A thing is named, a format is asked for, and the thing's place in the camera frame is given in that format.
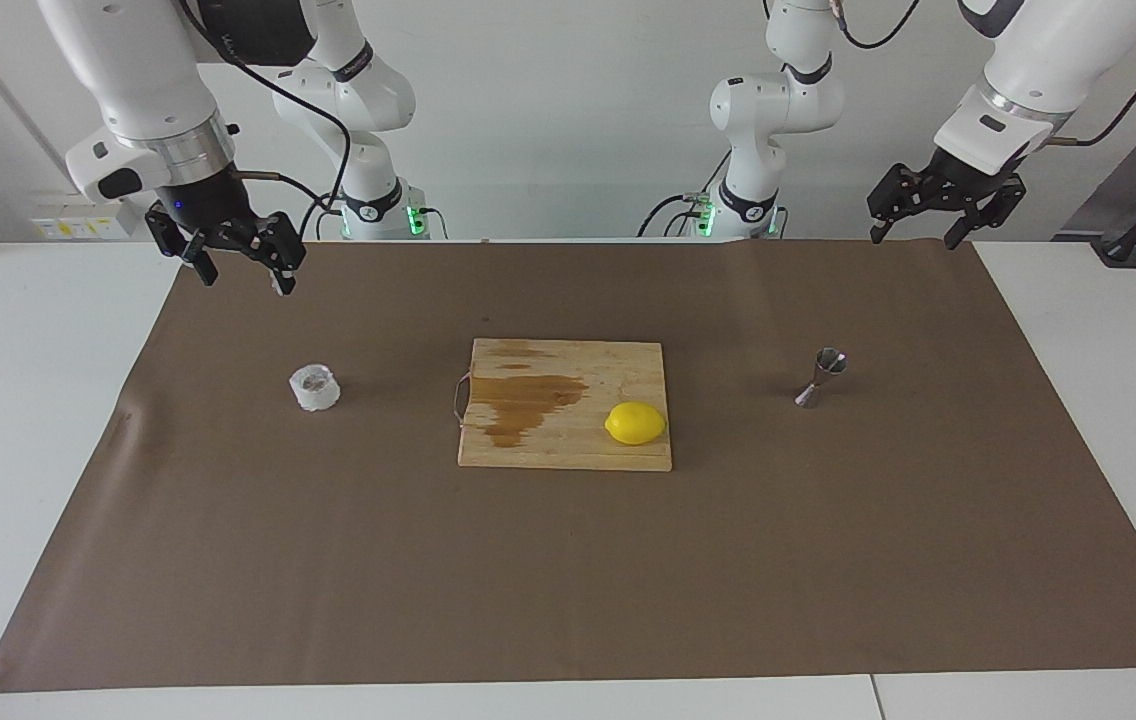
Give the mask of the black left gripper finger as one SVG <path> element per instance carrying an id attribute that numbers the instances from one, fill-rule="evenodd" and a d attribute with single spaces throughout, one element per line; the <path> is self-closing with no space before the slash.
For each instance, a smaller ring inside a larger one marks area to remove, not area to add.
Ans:
<path id="1" fill-rule="evenodd" d="M 1019 206 L 1026 193 L 1020 176 L 1011 176 L 999 184 L 999 189 L 979 204 L 975 200 L 961 202 L 961 214 L 944 236 L 944 246 L 955 250 L 975 231 L 1002 227 L 1008 217 Z"/>
<path id="2" fill-rule="evenodd" d="M 871 242 L 882 243 L 894 223 L 933 210 L 938 193 L 939 176 L 930 167 L 912 170 L 894 164 L 868 195 Z"/>

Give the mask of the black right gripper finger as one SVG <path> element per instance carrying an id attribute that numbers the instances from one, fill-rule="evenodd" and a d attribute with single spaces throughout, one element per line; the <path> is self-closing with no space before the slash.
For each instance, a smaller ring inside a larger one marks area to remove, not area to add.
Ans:
<path id="1" fill-rule="evenodd" d="M 275 211 L 252 220 L 229 220 L 228 237 L 231 249 L 265 266 L 277 295 L 292 295 L 296 287 L 295 274 L 306 258 L 306 245 L 289 214 Z"/>
<path id="2" fill-rule="evenodd" d="M 156 243 L 158 251 L 165 258 L 175 258 L 193 269 L 203 286 L 212 286 L 219 278 L 219 270 L 211 256 L 204 249 L 204 233 L 197 231 L 187 237 L 179 224 L 172 219 L 164 206 L 149 206 L 147 209 L 147 228 Z"/>

